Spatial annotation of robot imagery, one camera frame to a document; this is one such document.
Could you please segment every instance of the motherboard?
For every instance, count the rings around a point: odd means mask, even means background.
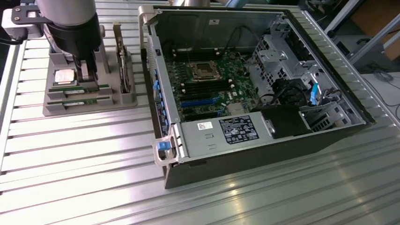
[[[248,113],[259,96],[239,52],[216,60],[167,62],[175,102],[183,122]]]

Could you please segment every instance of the slotted aluminum surface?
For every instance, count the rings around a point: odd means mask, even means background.
[[[269,6],[293,12],[377,125],[317,154],[164,190],[151,152],[153,132],[139,56],[140,4],[167,3],[96,1],[109,50],[115,48],[112,22],[123,24],[136,71],[136,108],[43,117],[47,40],[29,40],[16,48],[19,55],[9,54],[9,60],[19,58],[15,65],[9,62],[11,76],[1,84],[9,95],[1,105],[0,224],[399,223],[399,129],[296,7]]]

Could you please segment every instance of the metal frame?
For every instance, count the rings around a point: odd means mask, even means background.
[[[400,31],[389,38],[389,40],[383,44],[383,48],[387,49],[400,38]]]
[[[13,111],[13,102],[16,98],[16,92],[20,79],[20,68],[23,64],[24,51],[25,51],[27,41],[23,42],[19,46],[9,47],[7,64],[4,68],[3,78],[1,78],[1,86],[0,86],[0,96],[1,99],[1,130],[0,130],[0,168],[3,166],[3,159],[5,154],[5,146],[8,139],[8,131],[11,125],[11,116]]]
[[[387,36],[387,34],[393,30],[395,27],[400,24],[400,13],[397,16],[392,19],[392,21],[388,23],[388,25],[380,30],[380,32],[373,36],[371,41],[361,47],[361,49],[353,54],[353,56],[349,58],[349,62],[352,64],[356,64],[360,58],[364,56],[364,54],[371,50],[371,48],[380,42],[380,40]],[[391,39],[391,42],[387,46],[389,46],[396,39]]]
[[[345,3],[343,9],[340,10],[340,12],[337,13],[332,22],[329,23],[329,25],[325,28],[325,31],[324,31],[325,34],[339,26],[339,24],[347,18],[348,14],[353,10],[353,8],[357,6],[360,1],[363,1],[363,0],[349,0],[348,3]]]
[[[312,18],[312,16],[309,15],[308,12],[304,12],[304,14],[308,18]],[[311,20],[311,23],[315,25],[315,28],[317,30],[323,31],[320,26],[317,25],[317,23],[315,21]],[[361,89],[368,91],[368,93],[371,94],[371,98],[373,98],[375,101],[377,102],[377,106],[383,108],[384,112],[388,114],[389,118],[392,119],[393,123],[396,124],[396,127],[399,127],[399,129],[400,129],[400,121],[397,120],[396,116],[391,112],[389,108],[387,107],[387,105],[384,104],[384,102],[381,101],[379,96],[376,95],[375,91],[372,90],[372,88],[369,87],[367,82],[364,81],[364,79],[360,76],[359,71],[353,67],[352,63],[347,60],[347,57],[343,55],[341,51],[339,50],[337,46],[332,42],[331,38],[325,38],[325,41],[329,44],[329,47],[336,50],[337,57],[343,60],[343,62],[345,64],[345,67],[349,70],[348,73],[352,74],[357,78],[357,82],[361,83]]]

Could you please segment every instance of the blue latch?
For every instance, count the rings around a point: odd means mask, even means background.
[[[171,143],[169,142],[159,142],[157,143],[157,151],[167,151],[171,149]]]
[[[317,104],[317,101],[315,100],[315,97],[317,95],[317,92],[319,92],[319,83],[315,83],[313,86],[312,86],[312,90],[311,90],[311,98],[309,98],[309,101],[313,105]]]
[[[160,90],[160,85],[159,85],[159,80],[156,80],[153,86],[152,86],[153,90]]]

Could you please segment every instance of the black plastic part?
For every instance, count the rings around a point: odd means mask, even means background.
[[[337,44],[336,44],[339,50],[341,51],[341,53],[344,55],[348,55],[349,54],[349,50],[348,48],[345,47],[344,43],[340,41]]]
[[[195,110],[191,109],[191,108],[185,108],[185,109],[181,110],[181,113],[183,113],[183,114],[189,114],[189,113],[192,113],[192,112],[195,112]]]
[[[359,45],[359,44],[365,44],[365,43],[368,43],[371,41],[371,38],[361,38],[357,42],[356,42],[356,44]]]
[[[92,56],[101,44],[97,14],[79,26],[48,24],[57,47],[71,53],[79,60]]]
[[[201,114],[195,114],[195,115],[187,115],[185,121],[204,120],[208,118],[215,118],[217,116],[219,116],[217,112],[208,112],[208,113],[201,113]]]
[[[231,88],[228,80],[216,80],[185,83],[181,89],[185,90],[187,95],[195,95],[217,91],[225,91]]]
[[[299,61],[313,60],[312,55],[309,54],[308,49],[304,47],[303,42],[299,40],[299,37],[297,37],[295,31],[291,31],[288,33],[288,36],[285,37],[285,42],[287,42],[292,52],[295,53]]]
[[[304,99],[304,94],[300,93],[301,90],[301,79],[283,79],[279,78],[272,84],[273,93],[281,93],[277,97],[280,103],[296,105],[297,107],[307,105],[307,100]]]
[[[269,105],[261,110],[265,120],[269,120],[275,129],[273,138],[299,136],[312,133],[305,126],[305,121],[293,105]]]
[[[220,59],[213,50],[201,50],[195,52],[177,52],[173,60],[176,62],[189,62],[189,61],[211,61]]]
[[[188,101],[188,100],[197,100],[197,99],[205,99],[205,98],[212,98],[211,94],[197,94],[197,95],[185,95],[180,97],[181,101]]]
[[[36,12],[39,14],[39,7],[36,5],[16,6],[12,9],[11,19],[16,25],[52,23],[52,21],[45,17],[28,17],[28,12]]]

